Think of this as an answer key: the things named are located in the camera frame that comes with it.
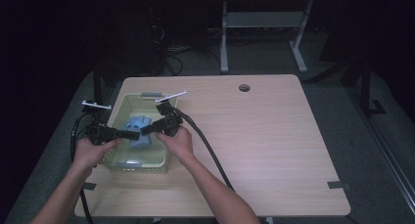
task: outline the plastic tray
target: plastic tray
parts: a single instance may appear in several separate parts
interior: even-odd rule
[[[144,115],[152,122],[161,119],[162,115],[156,109],[155,99],[168,96],[162,93],[134,93],[123,97],[115,121],[110,127],[121,129],[131,116]],[[177,98],[169,100],[177,107]],[[167,147],[154,134],[151,134],[151,145],[137,149],[129,146],[129,140],[124,139],[116,149],[105,154],[102,164],[110,169],[139,172],[167,172],[169,152]]]

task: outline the blue sponge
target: blue sponge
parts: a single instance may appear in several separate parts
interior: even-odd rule
[[[141,134],[141,128],[150,124],[152,120],[144,115],[132,116],[128,119],[128,122],[124,124],[122,130],[140,132],[140,138],[138,140],[130,140],[129,145],[131,148],[145,148],[152,143],[150,135],[143,136]]]

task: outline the hand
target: hand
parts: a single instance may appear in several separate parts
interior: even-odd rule
[[[115,139],[106,144],[94,146],[87,138],[79,140],[72,167],[87,172],[87,176],[91,175],[92,168],[104,158],[105,153],[116,148],[121,142],[121,139]]]
[[[192,134],[183,126],[180,126],[174,137],[169,137],[162,133],[156,133],[156,136],[165,143],[168,150],[177,157],[181,163],[187,159],[194,158]]]

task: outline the forearm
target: forearm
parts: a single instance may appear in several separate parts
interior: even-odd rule
[[[184,161],[183,165],[192,174],[220,224],[259,223],[251,207],[211,174],[195,157]]]
[[[31,223],[68,222],[86,177],[85,171],[72,167]]]

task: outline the table top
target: table top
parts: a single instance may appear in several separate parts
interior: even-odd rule
[[[241,84],[251,87],[239,90]],[[294,75],[220,75],[127,78],[125,94],[189,93],[178,108],[206,135],[235,191],[258,216],[347,215],[350,211],[320,131]],[[208,150],[193,134],[196,157],[222,180]],[[188,171],[175,157],[167,173],[93,169],[85,191],[93,216],[212,216]],[[83,216],[80,202],[76,215]]]

